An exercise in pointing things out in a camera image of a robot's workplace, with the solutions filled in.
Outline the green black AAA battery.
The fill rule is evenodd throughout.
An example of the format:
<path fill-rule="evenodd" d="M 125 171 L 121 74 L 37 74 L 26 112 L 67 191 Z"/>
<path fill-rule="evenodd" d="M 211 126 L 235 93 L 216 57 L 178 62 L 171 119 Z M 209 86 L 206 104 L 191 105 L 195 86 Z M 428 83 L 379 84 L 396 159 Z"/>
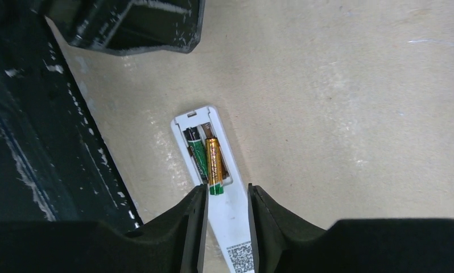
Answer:
<path fill-rule="evenodd" d="M 187 128 L 184 131 L 188 147 L 192 152 L 192 157 L 197 166 L 201 180 L 204 183 L 208 182 L 207 154 L 201 139 L 200 133 L 196 127 Z"/>

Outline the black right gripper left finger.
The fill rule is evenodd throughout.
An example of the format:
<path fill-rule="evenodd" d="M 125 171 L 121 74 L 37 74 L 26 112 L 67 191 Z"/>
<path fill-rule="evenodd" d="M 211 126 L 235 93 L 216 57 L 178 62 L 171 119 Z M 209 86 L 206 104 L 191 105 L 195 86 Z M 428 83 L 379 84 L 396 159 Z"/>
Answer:
<path fill-rule="evenodd" d="M 122 234 L 103 222 L 0 222 L 0 272 L 202 272 L 208 189 Z"/>

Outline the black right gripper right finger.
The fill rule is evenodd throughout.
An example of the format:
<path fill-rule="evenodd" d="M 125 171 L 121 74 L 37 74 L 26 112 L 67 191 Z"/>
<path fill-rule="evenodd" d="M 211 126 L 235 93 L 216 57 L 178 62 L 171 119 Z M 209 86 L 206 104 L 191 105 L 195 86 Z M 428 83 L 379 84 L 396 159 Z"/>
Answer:
<path fill-rule="evenodd" d="M 454 272 L 454 219 L 344 219 L 322 229 L 249 185 L 256 272 Z"/>

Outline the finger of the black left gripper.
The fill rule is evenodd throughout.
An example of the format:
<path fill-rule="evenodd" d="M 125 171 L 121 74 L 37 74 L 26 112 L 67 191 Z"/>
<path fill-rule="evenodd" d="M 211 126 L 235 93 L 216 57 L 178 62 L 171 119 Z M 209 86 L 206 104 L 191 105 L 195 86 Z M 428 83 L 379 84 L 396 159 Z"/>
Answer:
<path fill-rule="evenodd" d="M 72 47 L 127 56 L 192 52 L 201 39 L 204 7 L 200 0 L 43 1 L 42 14 Z"/>

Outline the gold green AAA battery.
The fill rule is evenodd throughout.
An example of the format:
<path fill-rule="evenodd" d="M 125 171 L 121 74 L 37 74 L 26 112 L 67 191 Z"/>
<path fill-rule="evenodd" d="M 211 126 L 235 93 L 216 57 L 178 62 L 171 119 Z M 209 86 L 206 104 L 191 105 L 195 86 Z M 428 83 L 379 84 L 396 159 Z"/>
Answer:
<path fill-rule="evenodd" d="M 224 193 L 223 189 L 223 167 L 220 144 L 215 137 L 205 140 L 207 151 L 208 187 L 209 193 L 218 196 Z"/>

